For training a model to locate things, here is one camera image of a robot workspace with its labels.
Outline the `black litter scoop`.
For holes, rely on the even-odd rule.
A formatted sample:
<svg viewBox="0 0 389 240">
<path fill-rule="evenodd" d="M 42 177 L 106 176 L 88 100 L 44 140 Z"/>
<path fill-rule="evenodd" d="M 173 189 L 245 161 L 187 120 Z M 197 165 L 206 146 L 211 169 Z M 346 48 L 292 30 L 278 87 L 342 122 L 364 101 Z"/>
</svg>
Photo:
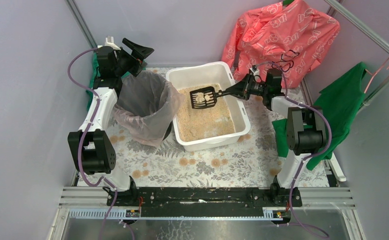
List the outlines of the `black litter scoop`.
<svg viewBox="0 0 389 240">
<path fill-rule="evenodd" d="M 192 109 L 203 110 L 213 108 L 220 97 L 219 91 L 215 91 L 213 86 L 207 86 L 190 91 L 189 98 Z"/>
</svg>

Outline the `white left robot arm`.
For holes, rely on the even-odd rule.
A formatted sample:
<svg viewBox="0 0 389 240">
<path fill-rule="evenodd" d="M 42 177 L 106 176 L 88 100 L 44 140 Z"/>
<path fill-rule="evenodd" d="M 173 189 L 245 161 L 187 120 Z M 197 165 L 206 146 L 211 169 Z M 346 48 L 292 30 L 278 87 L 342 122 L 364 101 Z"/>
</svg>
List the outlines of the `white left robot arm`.
<svg viewBox="0 0 389 240">
<path fill-rule="evenodd" d="M 97 61 L 89 86 L 70 77 L 74 84 L 91 93 L 91 103 L 82 125 L 67 137 L 75 168 L 83 181 L 90 187 L 104 183 L 117 192 L 129 190 L 132 179 L 114 172 L 117 156 L 106 128 L 122 89 L 122 77 L 127 73 L 136 77 L 146 67 L 145 59 L 154 52 L 153 48 L 127 38 L 122 43 L 131 52 L 117 46 L 112 36 L 105 39 L 104 45 L 87 50 L 94 53 Z"/>
</svg>

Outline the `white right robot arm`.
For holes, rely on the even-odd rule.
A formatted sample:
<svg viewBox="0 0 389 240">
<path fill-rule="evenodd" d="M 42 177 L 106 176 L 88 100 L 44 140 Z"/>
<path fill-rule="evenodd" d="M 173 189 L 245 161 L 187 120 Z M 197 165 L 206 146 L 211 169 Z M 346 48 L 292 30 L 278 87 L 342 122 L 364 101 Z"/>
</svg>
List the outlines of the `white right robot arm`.
<svg viewBox="0 0 389 240">
<path fill-rule="evenodd" d="M 282 92 L 282 83 L 286 82 L 286 78 L 281 70 L 269 69 L 266 78 L 260 82 L 256 81 L 258 75 L 255 70 L 255 67 L 251 68 L 240 82 L 219 90 L 215 96 L 232 96 L 241 100 L 248 100 L 251 95 L 260 96 L 268 110 L 285 117 L 284 136 L 288 154 L 273 185 L 293 189 L 308 161 L 318 156 L 320 150 L 328 148 L 330 125 L 321 109 L 297 102 Z"/>
</svg>

